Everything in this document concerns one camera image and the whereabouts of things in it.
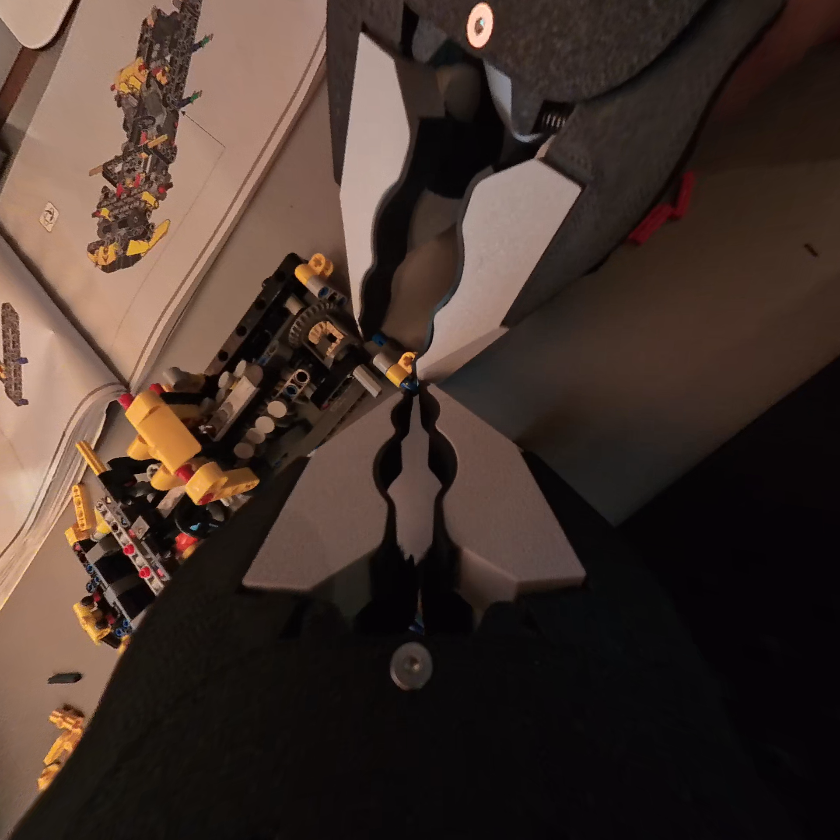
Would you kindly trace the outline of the open lego instruction booklet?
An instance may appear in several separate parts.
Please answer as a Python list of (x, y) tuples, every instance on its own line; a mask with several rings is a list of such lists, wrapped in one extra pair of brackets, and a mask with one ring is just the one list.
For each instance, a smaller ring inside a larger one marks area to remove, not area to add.
[(79, 2), (2, 176), (2, 603), (319, 79), (325, 2)]

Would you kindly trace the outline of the black yellow lego car chassis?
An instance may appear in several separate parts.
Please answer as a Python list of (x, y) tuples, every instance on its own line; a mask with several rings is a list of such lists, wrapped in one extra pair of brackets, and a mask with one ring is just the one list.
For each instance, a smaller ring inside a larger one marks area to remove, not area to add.
[(196, 448), (182, 477), (140, 433), (107, 462), (77, 442), (98, 483), (96, 524), (75, 524), (66, 539), (87, 573), (73, 613), (94, 644), (125, 648), (176, 569), (259, 484), (328, 440), (367, 395), (389, 390), (332, 273), (322, 254), (290, 254), (203, 373), (171, 367), (142, 394), (167, 405), (164, 418), (185, 427), (176, 442)]

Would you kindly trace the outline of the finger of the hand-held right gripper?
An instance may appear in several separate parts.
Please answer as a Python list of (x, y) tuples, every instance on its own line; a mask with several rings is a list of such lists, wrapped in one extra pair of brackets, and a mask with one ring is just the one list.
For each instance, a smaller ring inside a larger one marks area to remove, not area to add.
[(454, 283), (416, 359), (421, 381), (449, 377), (508, 331), (506, 316), (580, 194), (536, 157), (472, 185), (456, 227)]
[(340, 204), (353, 313), (365, 337), (382, 329), (444, 126), (435, 69), (360, 34)]

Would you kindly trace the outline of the red lego piece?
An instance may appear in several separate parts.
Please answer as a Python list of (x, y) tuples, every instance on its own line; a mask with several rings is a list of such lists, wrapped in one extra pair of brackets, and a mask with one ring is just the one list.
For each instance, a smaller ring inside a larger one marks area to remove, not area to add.
[(648, 242), (659, 229), (671, 222), (677, 222), (685, 217), (690, 208), (691, 198), (697, 184), (697, 174), (694, 171), (683, 173), (677, 185), (673, 199), (654, 206), (644, 219), (633, 229), (626, 238), (629, 245), (641, 246)]

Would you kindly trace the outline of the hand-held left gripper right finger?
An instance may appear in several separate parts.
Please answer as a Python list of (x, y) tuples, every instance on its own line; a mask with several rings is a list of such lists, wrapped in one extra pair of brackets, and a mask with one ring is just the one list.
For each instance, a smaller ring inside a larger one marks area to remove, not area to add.
[(586, 572), (519, 446), (436, 385), (419, 395), (440, 484), (434, 549), (471, 606), (579, 587)]

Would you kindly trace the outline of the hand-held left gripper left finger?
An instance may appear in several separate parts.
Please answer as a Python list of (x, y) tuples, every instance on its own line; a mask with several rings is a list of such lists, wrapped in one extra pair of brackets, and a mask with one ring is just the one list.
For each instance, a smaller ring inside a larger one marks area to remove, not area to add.
[(308, 457), (245, 573), (245, 588), (305, 594), (358, 567), (371, 588), (377, 554), (404, 560), (388, 490), (402, 471), (415, 397), (387, 397)]

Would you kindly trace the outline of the small yellow grey lego connector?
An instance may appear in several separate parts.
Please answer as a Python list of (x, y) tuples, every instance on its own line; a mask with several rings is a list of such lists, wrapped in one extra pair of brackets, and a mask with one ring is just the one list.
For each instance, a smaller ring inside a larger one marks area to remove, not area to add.
[(371, 336), (371, 363), (397, 389), (411, 394), (418, 391), (417, 353), (410, 351), (383, 332)]

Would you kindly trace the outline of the yellow thick lego beam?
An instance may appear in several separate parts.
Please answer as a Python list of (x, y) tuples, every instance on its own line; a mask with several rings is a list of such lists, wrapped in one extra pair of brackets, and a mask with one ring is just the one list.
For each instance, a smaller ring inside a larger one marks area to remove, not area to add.
[(44, 769), (37, 779), (38, 792), (45, 791), (64, 767), (65, 763), (75, 751), (83, 728), (66, 728), (59, 731), (59, 735), (44, 758)]

